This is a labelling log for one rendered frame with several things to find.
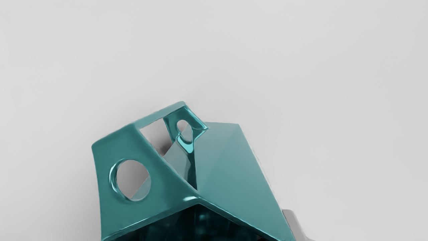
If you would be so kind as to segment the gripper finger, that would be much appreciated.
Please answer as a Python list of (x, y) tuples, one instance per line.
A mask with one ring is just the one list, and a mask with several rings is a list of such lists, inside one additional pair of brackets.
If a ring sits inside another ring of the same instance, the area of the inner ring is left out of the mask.
[(283, 209), (282, 213), (287, 220), (287, 223), (290, 227), (291, 232), (293, 233), (295, 241), (315, 241), (305, 235), (293, 210)]

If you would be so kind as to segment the teal faceted mug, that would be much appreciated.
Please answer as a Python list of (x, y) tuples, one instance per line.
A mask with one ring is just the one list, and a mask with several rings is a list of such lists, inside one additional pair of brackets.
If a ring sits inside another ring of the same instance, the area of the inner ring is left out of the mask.
[(177, 102), (92, 153), (101, 241), (296, 241), (238, 124)]

